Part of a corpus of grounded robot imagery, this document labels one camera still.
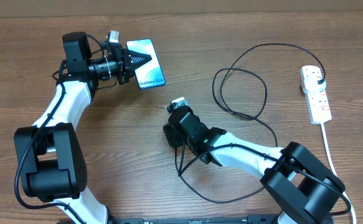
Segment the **blue Samsung Galaxy smartphone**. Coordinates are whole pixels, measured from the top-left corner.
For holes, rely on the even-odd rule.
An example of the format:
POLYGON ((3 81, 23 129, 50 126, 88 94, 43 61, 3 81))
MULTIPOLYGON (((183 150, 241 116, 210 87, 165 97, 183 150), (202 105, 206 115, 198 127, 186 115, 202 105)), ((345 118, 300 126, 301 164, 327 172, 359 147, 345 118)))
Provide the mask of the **blue Samsung Galaxy smartphone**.
POLYGON ((136 80, 140 89, 164 86, 166 79, 160 66, 156 50, 151 39, 127 41, 128 50, 151 56, 151 60, 135 70, 136 80))

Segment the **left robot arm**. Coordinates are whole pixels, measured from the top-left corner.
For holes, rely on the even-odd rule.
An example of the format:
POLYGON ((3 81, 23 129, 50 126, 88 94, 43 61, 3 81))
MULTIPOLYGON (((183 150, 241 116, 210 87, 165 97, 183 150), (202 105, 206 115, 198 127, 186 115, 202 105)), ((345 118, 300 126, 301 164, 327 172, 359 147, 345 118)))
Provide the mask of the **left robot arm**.
POLYGON ((99 82, 128 83, 152 56, 122 47, 112 30, 99 42, 100 58, 92 58, 90 34, 63 35, 66 58, 52 77, 56 93, 45 113, 14 134, 18 167, 14 178, 17 201, 30 210, 59 207, 74 223, 115 223, 109 208, 87 187, 87 165, 75 129, 99 82))

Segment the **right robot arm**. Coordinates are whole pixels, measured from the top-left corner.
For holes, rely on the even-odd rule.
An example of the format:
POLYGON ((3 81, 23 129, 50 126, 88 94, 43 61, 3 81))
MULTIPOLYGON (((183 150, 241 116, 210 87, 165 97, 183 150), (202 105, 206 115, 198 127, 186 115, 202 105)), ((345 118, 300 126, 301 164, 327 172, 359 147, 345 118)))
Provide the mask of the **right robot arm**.
POLYGON ((244 141, 220 128, 208 128, 187 104, 167 106, 163 131, 175 149, 188 147, 195 160, 241 169, 260 179, 281 207, 277 223, 323 223, 344 215, 352 205, 345 185, 306 147, 290 142, 285 148, 244 141))

